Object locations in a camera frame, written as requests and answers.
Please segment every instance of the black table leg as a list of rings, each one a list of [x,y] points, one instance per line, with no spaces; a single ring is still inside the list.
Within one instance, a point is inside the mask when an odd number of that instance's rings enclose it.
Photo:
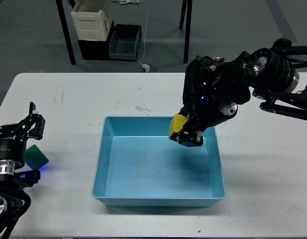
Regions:
[[[75,65],[76,64],[75,55],[74,55],[74,51],[73,51],[72,42],[70,41],[70,36],[69,36],[69,31],[68,31],[68,27],[67,27],[67,22],[66,22],[66,17],[65,17],[65,12],[64,12],[62,0],[56,0],[56,4],[57,4],[60,22],[61,22],[62,28],[63,28],[63,33],[64,33],[64,37],[65,37],[65,41],[66,41],[66,46],[67,46],[67,51],[68,51],[70,63],[72,65]]]
[[[184,22],[184,15],[185,15],[185,9],[186,8],[187,8],[187,0],[182,0],[179,29],[183,29],[183,22]]]
[[[187,19],[185,23],[185,38],[184,38],[184,55],[183,63],[188,63],[189,55],[189,42],[190,42],[190,27],[191,27],[191,12],[192,12],[192,0],[187,0]]]
[[[69,0],[69,4],[71,5],[72,8],[75,6],[75,0]]]

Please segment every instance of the gray floor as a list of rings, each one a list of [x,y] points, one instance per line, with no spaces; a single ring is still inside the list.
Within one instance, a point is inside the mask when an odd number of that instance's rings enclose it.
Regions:
[[[138,5],[111,3],[115,24],[140,24],[145,32],[142,63],[158,72],[184,72],[184,30],[179,30],[182,0],[148,0]],[[138,62],[83,60],[63,0],[76,65],[71,65],[54,0],[3,0],[0,4],[0,103],[14,77],[24,72],[142,72]],[[196,55],[235,59],[286,37],[307,45],[307,0],[194,0],[189,61]],[[144,41],[139,56],[144,52]]]

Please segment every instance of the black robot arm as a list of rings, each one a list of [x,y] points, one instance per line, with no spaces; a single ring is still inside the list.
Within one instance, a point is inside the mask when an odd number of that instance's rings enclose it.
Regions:
[[[42,139],[44,126],[45,119],[31,102],[25,119],[0,127],[0,234],[5,230],[2,239],[9,237],[30,206],[31,199],[24,188],[38,182],[40,171],[15,173],[14,170],[25,165],[26,142],[29,138]]]
[[[242,105],[253,96],[265,100],[260,108],[285,116],[307,120],[307,87],[292,93],[299,81],[297,68],[307,61],[291,55],[307,55],[307,46],[291,46],[281,38],[271,49],[253,54],[242,52],[235,60],[197,56],[186,68],[183,108],[170,124],[169,138],[185,146],[202,146],[201,133],[208,127],[232,119]],[[276,100],[294,107],[276,105]]]

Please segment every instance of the green block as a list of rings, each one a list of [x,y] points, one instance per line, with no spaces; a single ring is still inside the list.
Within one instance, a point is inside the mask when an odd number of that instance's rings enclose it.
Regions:
[[[49,160],[34,144],[26,150],[25,162],[31,169],[37,170],[48,163]]]

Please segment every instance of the gray storage bin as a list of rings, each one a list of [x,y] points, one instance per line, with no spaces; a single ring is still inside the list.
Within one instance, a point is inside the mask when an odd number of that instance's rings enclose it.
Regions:
[[[109,43],[110,59],[136,61],[137,47],[141,40],[141,26],[117,24]]]

